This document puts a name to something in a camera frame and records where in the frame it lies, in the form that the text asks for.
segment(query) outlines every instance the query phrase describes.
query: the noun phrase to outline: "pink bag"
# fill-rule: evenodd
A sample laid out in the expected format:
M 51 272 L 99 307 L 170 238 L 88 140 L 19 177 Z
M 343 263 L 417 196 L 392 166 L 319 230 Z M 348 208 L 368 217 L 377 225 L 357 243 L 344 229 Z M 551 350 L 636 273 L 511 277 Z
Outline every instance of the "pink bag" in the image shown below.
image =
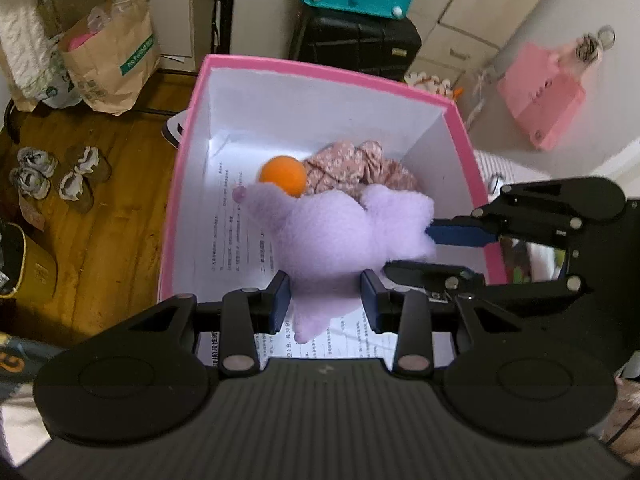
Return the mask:
M 567 130 L 586 96 L 580 79 L 600 60 L 597 53 L 595 60 L 581 62 L 577 45 L 547 50 L 527 43 L 498 83 L 507 108 L 539 149 L 553 148 Z

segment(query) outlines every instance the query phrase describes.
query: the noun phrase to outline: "purple plush toy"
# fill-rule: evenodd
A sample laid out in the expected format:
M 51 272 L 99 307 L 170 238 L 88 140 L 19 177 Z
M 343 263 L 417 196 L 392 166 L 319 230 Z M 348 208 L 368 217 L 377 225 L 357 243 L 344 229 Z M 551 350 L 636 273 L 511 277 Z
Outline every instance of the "purple plush toy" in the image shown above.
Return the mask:
M 380 272 L 391 260 L 435 255 L 424 232 L 433 220 L 433 200 L 415 191 L 374 184 L 358 203 L 336 190 L 296 199 L 274 184 L 253 184 L 236 188 L 233 197 L 271 235 L 280 269 L 291 279 L 298 343 L 362 306 L 364 269 Z

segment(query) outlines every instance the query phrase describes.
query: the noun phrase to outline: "slipper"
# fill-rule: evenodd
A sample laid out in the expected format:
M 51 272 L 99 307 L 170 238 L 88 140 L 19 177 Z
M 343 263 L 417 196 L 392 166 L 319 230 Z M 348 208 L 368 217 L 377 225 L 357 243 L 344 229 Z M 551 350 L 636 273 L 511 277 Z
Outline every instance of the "slipper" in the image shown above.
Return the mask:
M 56 182 L 59 197 L 69 207 L 81 213 L 86 213 L 94 206 L 94 197 L 91 189 L 81 174 L 73 170 L 61 172 L 60 180 Z
M 42 200 L 49 193 L 51 183 L 38 170 L 21 166 L 9 172 L 11 182 L 20 193 Z
M 44 150 L 37 150 L 36 148 L 20 148 L 16 156 L 18 164 L 25 168 L 37 170 L 47 178 L 53 175 L 58 165 L 58 160 L 53 155 Z
M 95 184 L 106 182 L 111 176 L 111 165 L 104 153 L 95 146 L 76 144 L 66 150 L 65 160 L 76 173 Z

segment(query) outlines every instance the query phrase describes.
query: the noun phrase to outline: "white towel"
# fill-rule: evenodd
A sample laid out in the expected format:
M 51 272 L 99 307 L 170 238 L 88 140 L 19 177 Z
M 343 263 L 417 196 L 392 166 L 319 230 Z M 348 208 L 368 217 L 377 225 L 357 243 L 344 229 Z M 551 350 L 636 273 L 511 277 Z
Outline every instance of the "white towel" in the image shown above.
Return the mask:
M 58 71 L 38 0 L 0 0 L 0 43 L 16 85 L 27 98 L 41 99 Z

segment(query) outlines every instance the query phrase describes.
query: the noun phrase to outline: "paper bag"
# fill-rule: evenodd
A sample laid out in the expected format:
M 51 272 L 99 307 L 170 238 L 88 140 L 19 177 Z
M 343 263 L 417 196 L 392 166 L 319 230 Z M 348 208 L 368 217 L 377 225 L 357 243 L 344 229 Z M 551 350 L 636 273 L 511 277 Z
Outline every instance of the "paper bag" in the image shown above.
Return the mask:
M 71 79 L 84 102 L 96 112 L 120 115 L 131 110 L 146 80 L 158 67 L 159 51 L 146 0 L 131 0 L 111 13 L 111 21 L 81 46 L 68 51 L 69 42 L 88 34 L 86 18 L 70 28 L 60 50 Z

